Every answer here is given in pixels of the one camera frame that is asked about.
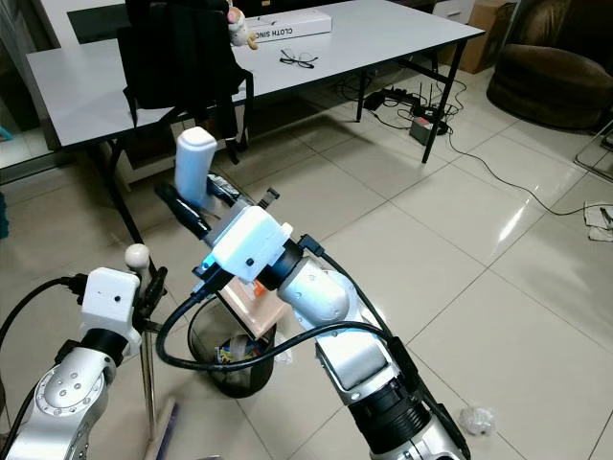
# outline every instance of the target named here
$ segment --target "stuffed toy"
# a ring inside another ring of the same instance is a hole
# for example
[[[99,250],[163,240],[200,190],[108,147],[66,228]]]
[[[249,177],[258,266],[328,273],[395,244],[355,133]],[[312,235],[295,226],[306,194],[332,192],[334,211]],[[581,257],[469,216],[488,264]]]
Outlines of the stuffed toy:
[[[258,49],[256,35],[249,34],[245,15],[236,7],[230,7],[228,10],[228,29],[230,30],[230,41],[234,46],[249,45],[252,50]]]

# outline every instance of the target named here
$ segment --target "black mesh trash can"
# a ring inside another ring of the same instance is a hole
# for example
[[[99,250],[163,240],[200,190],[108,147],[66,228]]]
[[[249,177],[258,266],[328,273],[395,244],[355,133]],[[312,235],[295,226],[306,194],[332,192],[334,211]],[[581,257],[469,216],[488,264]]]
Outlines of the black mesh trash can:
[[[208,363],[229,363],[257,357],[274,347],[273,326],[259,340],[253,340],[218,297],[207,301],[193,316],[188,344],[194,359]],[[274,359],[236,372],[209,372],[217,388],[230,398],[247,398],[266,385],[272,376]]]

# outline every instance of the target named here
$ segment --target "brown sofa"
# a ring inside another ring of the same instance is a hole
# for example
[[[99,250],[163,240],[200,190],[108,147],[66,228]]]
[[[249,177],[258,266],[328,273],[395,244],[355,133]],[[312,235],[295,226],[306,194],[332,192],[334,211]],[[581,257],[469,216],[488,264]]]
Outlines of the brown sofa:
[[[542,125],[595,127],[613,105],[613,0],[527,3],[496,64],[488,98]]]

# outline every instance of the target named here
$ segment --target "eyeglasses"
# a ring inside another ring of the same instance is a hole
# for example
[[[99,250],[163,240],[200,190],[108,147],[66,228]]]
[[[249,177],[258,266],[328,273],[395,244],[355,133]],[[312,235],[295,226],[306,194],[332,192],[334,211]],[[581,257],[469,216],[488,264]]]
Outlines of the eyeglasses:
[[[315,66],[312,64],[318,57],[314,57],[310,53],[301,53],[298,55],[298,58],[294,55],[294,52],[288,48],[281,50],[281,58],[279,62],[283,64],[298,64],[305,69],[314,69]]]

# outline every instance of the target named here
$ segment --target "white box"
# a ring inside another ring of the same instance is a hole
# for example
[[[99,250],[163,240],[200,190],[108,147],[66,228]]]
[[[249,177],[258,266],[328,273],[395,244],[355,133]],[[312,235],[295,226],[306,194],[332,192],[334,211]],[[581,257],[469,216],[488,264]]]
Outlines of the white box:
[[[259,43],[295,36],[325,34],[332,30],[332,18],[314,9],[248,17],[246,22],[249,30],[258,35],[256,41]]]

